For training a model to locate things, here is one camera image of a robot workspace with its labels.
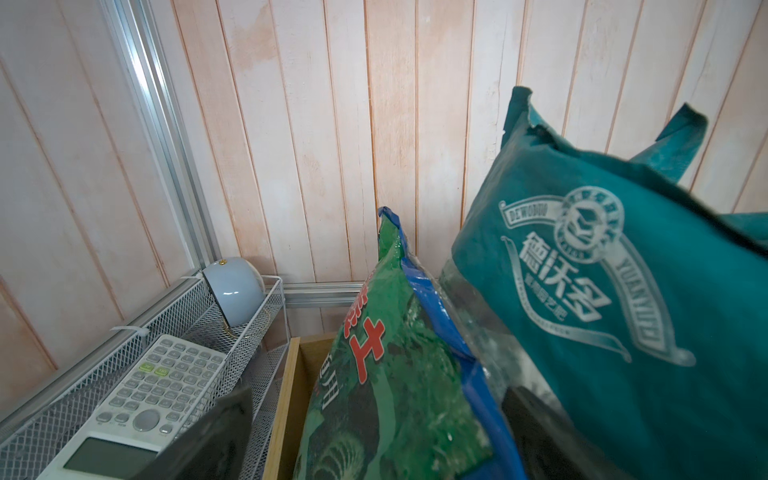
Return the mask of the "wooden shelf unit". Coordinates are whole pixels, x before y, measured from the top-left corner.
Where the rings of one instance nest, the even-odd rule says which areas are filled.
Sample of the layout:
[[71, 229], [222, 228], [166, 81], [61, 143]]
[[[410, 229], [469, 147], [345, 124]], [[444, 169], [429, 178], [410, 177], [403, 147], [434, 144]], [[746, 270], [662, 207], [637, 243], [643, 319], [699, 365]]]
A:
[[263, 479], [293, 477], [311, 394], [335, 336], [290, 340]]

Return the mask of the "teal orange fertilizer bag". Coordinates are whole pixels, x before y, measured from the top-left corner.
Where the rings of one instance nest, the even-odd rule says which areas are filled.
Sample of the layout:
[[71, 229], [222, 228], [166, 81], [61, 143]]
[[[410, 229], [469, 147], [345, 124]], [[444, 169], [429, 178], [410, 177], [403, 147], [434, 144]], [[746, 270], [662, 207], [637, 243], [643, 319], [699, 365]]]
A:
[[767, 475], [767, 217], [679, 186], [681, 107], [623, 160], [512, 91], [500, 151], [439, 277], [496, 400], [520, 393], [637, 479]]
[[684, 104], [651, 146], [630, 158], [678, 184], [695, 158], [687, 195], [727, 227], [767, 249], [767, 109], [746, 116], [725, 112], [706, 140], [706, 116]]

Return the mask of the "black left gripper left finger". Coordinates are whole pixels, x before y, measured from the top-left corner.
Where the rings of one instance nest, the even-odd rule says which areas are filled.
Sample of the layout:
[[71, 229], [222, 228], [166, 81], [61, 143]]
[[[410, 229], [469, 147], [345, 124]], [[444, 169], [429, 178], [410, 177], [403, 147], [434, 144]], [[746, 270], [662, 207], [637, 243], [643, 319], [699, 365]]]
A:
[[252, 389], [243, 387], [215, 406], [163, 450], [136, 479], [237, 479], [252, 430]]

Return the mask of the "white calculator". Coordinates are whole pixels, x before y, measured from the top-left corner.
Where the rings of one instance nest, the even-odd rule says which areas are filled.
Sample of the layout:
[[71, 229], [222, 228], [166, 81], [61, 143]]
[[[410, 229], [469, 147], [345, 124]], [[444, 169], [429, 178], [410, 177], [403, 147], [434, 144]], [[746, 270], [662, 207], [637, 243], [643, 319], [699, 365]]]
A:
[[41, 479], [129, 479], [190, 423], [226, 355], [160, 336], [39, 475]]

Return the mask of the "grey blue bowl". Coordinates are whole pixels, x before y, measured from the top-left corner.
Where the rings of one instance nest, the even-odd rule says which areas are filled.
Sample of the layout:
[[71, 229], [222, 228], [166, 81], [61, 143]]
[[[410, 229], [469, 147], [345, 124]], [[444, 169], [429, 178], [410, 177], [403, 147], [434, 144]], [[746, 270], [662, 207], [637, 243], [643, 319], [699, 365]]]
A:
[[241, 257], [223, 258], [202, 271], [229, 328], [246, 325], [265, 299], [258, 270]]

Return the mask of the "green blue soil bag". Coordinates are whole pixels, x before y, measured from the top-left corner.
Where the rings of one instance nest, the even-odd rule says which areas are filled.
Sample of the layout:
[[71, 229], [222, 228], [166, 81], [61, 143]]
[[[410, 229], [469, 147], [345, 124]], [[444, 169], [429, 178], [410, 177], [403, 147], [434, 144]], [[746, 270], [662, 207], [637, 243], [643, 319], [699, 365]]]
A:
[[320, 368], [294, 477], [524, 478], [483, 367], [398, 216], [378, 214], [378, 262]]

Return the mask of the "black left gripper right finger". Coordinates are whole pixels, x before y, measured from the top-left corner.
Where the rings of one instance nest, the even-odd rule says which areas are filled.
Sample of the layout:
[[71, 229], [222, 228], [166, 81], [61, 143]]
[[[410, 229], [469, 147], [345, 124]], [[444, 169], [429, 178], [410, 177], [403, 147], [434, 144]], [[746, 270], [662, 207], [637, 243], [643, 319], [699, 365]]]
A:
[[501, 409], [529, 479], [631, 477], [529, 390], [508, 388]]

